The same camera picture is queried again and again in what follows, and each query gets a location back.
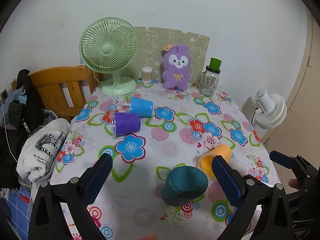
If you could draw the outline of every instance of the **fan stand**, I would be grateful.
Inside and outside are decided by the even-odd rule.
[[[111,92],[113,96],[121,96],[125,94],[131,93],[136,89],[137,83],[130,77],[121,77],[120,70],[113,71],[112,78],[106,80],[101,84],[101,91],[105,95],[111,96]]]

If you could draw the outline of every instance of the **wooden chair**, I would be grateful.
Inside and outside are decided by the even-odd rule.
[[[43,69],[30,74],[30,78],[39,91],[45,109],[54,111],[59,117],[68,121],[78,115],[86,103],[81,81],[88,81],[90,93],[99,85],[93,76],[93,71],[81,65]],[[68,106],[62,91],[62,83],[67,84],[74,107]]]

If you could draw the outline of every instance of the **purple plush toy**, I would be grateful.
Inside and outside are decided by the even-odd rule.
[[[186,45],[174,46],[162,58],[164,71],[163,87],[166,89],[178,88],[186,90],[191,79],[189,68],[191,58]]]

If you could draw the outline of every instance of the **table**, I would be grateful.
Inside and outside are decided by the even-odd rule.
[[[217,239],[235,208],[216,180],[209,181],[201,197],[182,207],[166,205],[160,192],[170,170],[196,166],[202,153],[220,143],[231,148],[230,166],[242,176],[251,174],[271,185],[279,182],[257,133],[225,90],[218,88],[211,98],[199,94],[194,85],[186,91],[167,90],[158,80],[151,84],[138,80],[134,92],[115,98],[125,103],[129,96],[154,102],[154,114],[141,119],[140,131],[113,139],[110,112],[125,112],[126,106],[116,105],[96,88],[73,119],[51,178],[51,184],[66,183],[80,177],[103,153],[112,155],[111,174],[95,203],[88,206],[106,239],[152,234],[159,240]],[[74,239],[81,240],[67,205],[62,208]],[[256,210],[248,232],[259,214]]]

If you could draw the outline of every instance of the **wall outlet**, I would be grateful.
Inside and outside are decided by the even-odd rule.
[[[2,93],[1,93],[1,101],[0,101],[0,105],[1,105],[1,102],[4,103],[4,101],[8,98],[8,92],[7,90],[5,89]]]

